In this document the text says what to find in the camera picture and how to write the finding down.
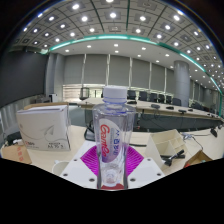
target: plastic water bottle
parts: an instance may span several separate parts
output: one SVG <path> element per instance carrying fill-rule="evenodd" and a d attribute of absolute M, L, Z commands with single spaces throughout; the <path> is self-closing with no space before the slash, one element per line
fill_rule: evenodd
<path fill-rule="evenodd" d="M 103 96 L 104 104 L 93 107 L 94 132 L 103 185 L 114 187 L 124 174 L 136 110 L 125 105 L 127 88 L 106 86 Z"/>

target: black chair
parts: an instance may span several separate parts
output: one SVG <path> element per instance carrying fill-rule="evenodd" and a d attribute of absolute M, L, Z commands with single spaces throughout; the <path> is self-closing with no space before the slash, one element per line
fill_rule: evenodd
<path fill-rule="evenodd" d="M 157 102 L 157 94 L 156 93 L 150 93 L 149 102 Z"/>
<path fill-rule="evenodd" d="M 85 100 L 89 98 L 89 88 L 87 87 L 83 87 L 80 89 L 80 95 L 79 95 L 79 99 L 80 100 Z"/>
<path fill-rule="evenodd" d="M 143 91 L 139 92 L 138 100 L 147 101 L 147 98 L 148 98 L 147 92 L 143 92 Z"/>
<path fill-rule="evenodd" d="M 177 99 L 177 98 L 173 98 L 172 105 L 180 106 L 181 107 L 181 100 L 180 99 Z"/>
<path fill-rule="evenodd" d="M 135 100 L 135 98 L 136 98 L 136 92 L 134 90 L 128 90 L 127 99 L 128 100 Z"/>
<path fill-rule="evenodd" d="M 159 94 L 158 102 L 159 103 L 164 103 L 165 97 L 163 94 Z"/>
<path fill-rule="evenodd" d="M 166 96 L 166 103 L 171 104 L 172 98 L 171 96 Z"/>

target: bottle cap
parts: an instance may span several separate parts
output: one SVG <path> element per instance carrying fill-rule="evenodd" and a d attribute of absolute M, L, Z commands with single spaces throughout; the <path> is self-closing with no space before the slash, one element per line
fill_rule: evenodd
<path fill-rule="evenodd" d="M 103 101 L 106 103 L 126 103 L 127 88 L 121 86 L 105 86 L 103 89 Z"/>

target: column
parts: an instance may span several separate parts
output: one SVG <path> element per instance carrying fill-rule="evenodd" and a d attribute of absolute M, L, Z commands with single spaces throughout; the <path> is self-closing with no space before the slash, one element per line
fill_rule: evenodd
<path fill-rule="evenodd" d="M 190 98 L 189 64 L 174 61 L 174 97 L 181 100 L 183 107 L 188 107 Z"/>

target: bottle label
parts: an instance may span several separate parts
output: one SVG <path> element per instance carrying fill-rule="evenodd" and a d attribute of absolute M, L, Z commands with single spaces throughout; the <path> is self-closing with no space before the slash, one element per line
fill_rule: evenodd
<path fill-rule="evenodd" d="M 108 119 L 100 119 L 100 143 L 102 161 L 112 162 L 119 155 L 122 147 L 122 133 L 119 127 Z"/>

